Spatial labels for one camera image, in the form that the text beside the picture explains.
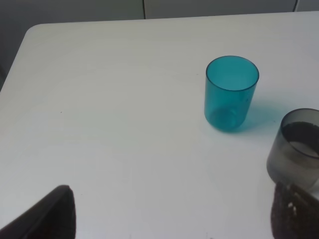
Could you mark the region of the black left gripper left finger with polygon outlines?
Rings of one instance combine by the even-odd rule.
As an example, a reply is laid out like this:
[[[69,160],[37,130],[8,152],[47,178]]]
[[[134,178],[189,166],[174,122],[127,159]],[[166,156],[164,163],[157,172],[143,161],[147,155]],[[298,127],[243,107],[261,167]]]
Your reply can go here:
[[[2,239],[74,239],[76,208],[68,185],[60,185],[0,230]]]

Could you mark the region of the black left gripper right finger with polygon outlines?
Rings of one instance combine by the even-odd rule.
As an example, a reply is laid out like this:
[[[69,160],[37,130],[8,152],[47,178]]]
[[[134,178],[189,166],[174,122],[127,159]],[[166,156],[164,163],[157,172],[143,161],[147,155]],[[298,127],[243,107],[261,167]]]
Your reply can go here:
[[[317,239],[319,200],[294,184],[278,182],[270,219],[275,239]]]

